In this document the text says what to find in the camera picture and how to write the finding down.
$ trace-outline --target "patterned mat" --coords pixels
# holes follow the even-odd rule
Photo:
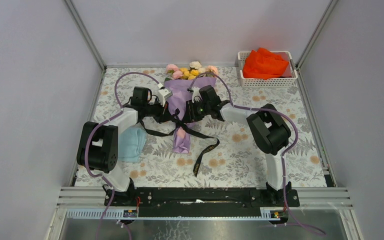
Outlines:
[[[159,81],[166,77],[165,68],[108,68],[102,83],[101,93],[93,116],[95,122],[108,119],[120,111],[114,96],[116,80],[124,73],[143,72]],[[220,77],[229,86],[236,104],[262,107],[273,104],[278,111],[287,114],[298,127],[299,141],[290,153],[286,154],[287,175],[294,187],[325,187],[326,181],[311,134],[310,123],[301,100],[298,87],[288,88],[242,88],[235,67],[220,67]],[[122,103],[127,102],[135,86],[157,91],[156,84],[141,75],[129,75],[118,85],[118,95]],[[221,100],[228,94],[221,82],[215,90]],[[168,133],[175,124],[158,124],[153,118],[144,120],[148,129]],[[121,162],[125,173],[134,180],[136,187],[265,187],[268,174],[264,153],[257,148],[248,126],[235,122],[222,122],[207,116],[192,129],[217,136],[220,145],[202,158],[198,176],[192,170],[201,151],[214,139],[201,139],[191,136],[189,153],[174,153],[173,137],[147,135],[145,147],[138,163]],[[292,131],[290,140],[295,137]],[[104,184],[100,178],[91,178],[86,169],[79,167],[75,186],[90,187]]]

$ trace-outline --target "gray wall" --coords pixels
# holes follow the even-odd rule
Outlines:
[[[0,1],[0,239],[43,239],[100,70],[62,0]]]
[[[264,47],[298,59],[329,0],[74,0],[107,65],[232,65]]]
[[[339,1],[302,72],[363,235],[384,239],[384,1]]]

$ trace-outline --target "light blue cloth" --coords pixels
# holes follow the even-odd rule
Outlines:
[[[147,133],[140,127],[129,127],[118,135],[118,160],[137,163],[147,141]]]

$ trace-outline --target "white plastic tray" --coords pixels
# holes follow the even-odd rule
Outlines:
[[[240,67],[240,85],[243,88],[287,88],[291,86],[298,78],[298,72],[292,64],[292,56],[288,51],[271,51],[272,53],[285,53],[288,57],[289,69],[291,77],[280,78],[245,78],[242,69],[244,68],[245,60],[250,55],[250,51],[240,51],[237,53],[237,60]]]

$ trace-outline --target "aluminum frame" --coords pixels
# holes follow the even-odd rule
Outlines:
[[[94,42],[92,41],[91,36],[89,35],[86,26],[84,25],[78,11],[76,10],[75,5],[72,0],[63,0],[67,6],[69,13],[72,16],[73,21],[78,27],[83,39],[85,40],[88,48],[90,49],[94,59],[96,60],[98,66],[102,70],[102,77],[100,79],[99,86],[96,89],[96,93],[93,99],[93,104],[89,112],[89,119],[92,119],[93,113],[95,111],[95,106],[98,100],[98,94],[100,92],[102,81],[105,76],[105,70],[107,67],[123,67],[122,65],[111,65],[107,66],[102,59],[98,49],[96,48]],[[303,54],[297,61],[296,67],[298,70],[298,80],[297,86],[301,93],[303,99],[304,108],[306,110],[307,116],[310,121],[311,130],[315,139],[315,144],[317,146],[317,151],[319,151],[319,156],[321,157],[321,164],[323,173],[325,175],[330,174],[332,180],[337,184],[335,175],[333,174],[332,169],[330,168],[330,159],[324,148],[324,141],[320,135],[320,128],[314,115],[313,107],[310,99],[307,95],[307,88],[303,81],[303,76],[301,74],[300,68],[305,62],[307,56],[309,55],[311,49],[313,48],[318,36],[323,30],[327,20],[329,19],[332,11],[337,5],[339,0],[331,0],[327,6],[320,22],[318,23],[314,33],[312,34]],[[77,170],[77,164],[74,163],[73,167],[73,177],[75,177]],[[294,188],[298,192],[300,198],[301,206],[298,208],[292,209],[302,209],[302,210],[331,210],[336,209],[341,215],[342,222],[344,224],[346,234],[350,240],[362,240],[362,234],[360,227],[356,221],[356,216],[354,208],[348,194],[348,190],[345,187],[297,187]],[[57,201],[57,206],[55,209],[54,217],[51,221],[49,227],[48,235],[45,237],[46,240],[58,240],[61,237],[61,232],[64,229],[64,222],[67,216],[67,212],[70,209],[91,209],[91,210],[104,210],[104,197],[105,192],[101,187],[62,187],[60,195]],[[123,209],[128,207],[110,207],[110,209]],[[279,210],[281,208],[276,207],[264,207],[262,210]]]

